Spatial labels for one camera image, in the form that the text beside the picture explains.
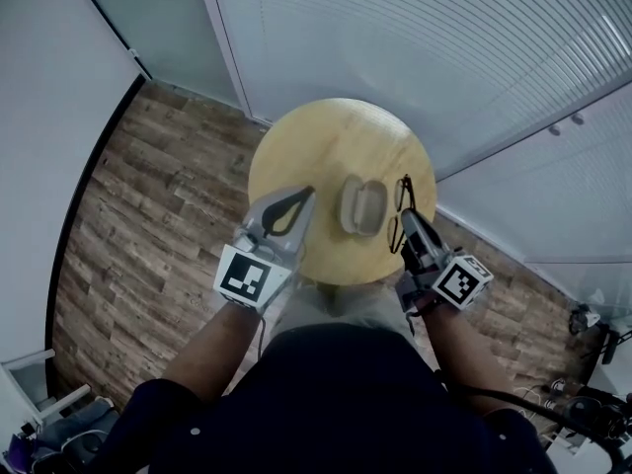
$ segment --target black and white marker cube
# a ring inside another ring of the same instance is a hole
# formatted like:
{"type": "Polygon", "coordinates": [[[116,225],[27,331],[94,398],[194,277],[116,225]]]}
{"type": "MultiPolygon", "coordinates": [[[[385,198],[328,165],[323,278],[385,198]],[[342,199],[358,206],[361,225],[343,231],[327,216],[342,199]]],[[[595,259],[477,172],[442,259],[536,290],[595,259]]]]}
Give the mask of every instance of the black and white marker cube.
{"type": "Polygon", "coordinates": [[[225,245],[213,289],[231,302],[264,311],[290,275],[288,269],[225,245]]]}
{"type": "Polygon", "coordinates": [[[452,259],[433,290],[459,309],[466,309],[494,276],[473,256],[452,259]]]}

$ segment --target eyeglasses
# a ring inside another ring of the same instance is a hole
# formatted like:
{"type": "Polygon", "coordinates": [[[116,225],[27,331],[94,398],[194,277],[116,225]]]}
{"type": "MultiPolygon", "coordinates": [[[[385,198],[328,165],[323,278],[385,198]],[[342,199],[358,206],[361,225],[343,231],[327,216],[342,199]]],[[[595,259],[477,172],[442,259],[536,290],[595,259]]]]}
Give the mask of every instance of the eyeglasses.
{"type": "Polygon", "coordinates": [[[397,213],[388,220],[388,244],[391,253],[394,255],[404,241],[404,228],[399,221],[399,214],[405,208],[415,208],[415,193],[413,192],[413,182],[411,177],[406,174],[402,179],[397,180],[395,184],[395,209],[397,213]]]}

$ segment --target dark blue shirt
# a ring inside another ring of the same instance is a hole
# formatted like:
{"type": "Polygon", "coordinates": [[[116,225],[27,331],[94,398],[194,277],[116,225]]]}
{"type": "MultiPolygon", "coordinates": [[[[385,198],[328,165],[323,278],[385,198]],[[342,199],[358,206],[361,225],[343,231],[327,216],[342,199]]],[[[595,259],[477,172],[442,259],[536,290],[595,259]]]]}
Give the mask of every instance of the dark blue shirt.
{"type": "Polygon", "coordinates": [[[482,418],[398,334],[321,325],[276,337],[233,392],[204,406],[140,385],[91,472],[553,473],[513,410],[482,418]]]}

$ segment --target round wooden table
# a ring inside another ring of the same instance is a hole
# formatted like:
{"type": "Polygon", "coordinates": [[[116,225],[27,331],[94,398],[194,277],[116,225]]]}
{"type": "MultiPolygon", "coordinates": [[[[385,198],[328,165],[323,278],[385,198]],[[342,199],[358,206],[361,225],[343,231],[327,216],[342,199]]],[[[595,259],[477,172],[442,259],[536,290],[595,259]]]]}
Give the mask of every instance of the round wooden table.
{"type": "Polygon", "coordinates": [[[435,218],[433,167],[424,146],[399,119],[367,102],[327,99],[299,107],[281,118],[262,140],[248,181],[250,203],[288,186],[316,190],[314,215],[305,238],[300,272],[328,284],[373,282],[403,266],[392,255],[388,220],[396,214],[398,179],[413,182],[417,210],[435,218]],[[349,174],[381,181],[388,209],[380,233],[350,235],[337,218],[339,193],[349,174]]]}

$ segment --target wooden floor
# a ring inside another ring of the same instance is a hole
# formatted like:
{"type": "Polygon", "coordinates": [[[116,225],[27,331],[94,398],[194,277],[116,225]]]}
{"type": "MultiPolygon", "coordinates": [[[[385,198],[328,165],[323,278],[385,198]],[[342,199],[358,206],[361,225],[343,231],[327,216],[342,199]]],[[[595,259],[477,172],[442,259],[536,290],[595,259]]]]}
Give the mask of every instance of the wooden floor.
{"type": "MultiPolygon", "coordinates": [[[[263,134],[225,106],[141,90],[101,157],[66,249],[53,326],[59,388],[88,383],[122,407],[221,306],[214,272],[248,208],[263,134]]],[[[515,386],[582,378],[590,362],[580,355],[596,335],[568,334],[564,297],[463,228],[442,218],[436,226],[496,276],[468,314],[515,386]]],[[[282,298],[269,324],[281,306],[282,298]]],[[[435,365],[422,324],[417,331],[435,365]]],[[[236,380],[256,358],[252,345],[236,380]]]]}

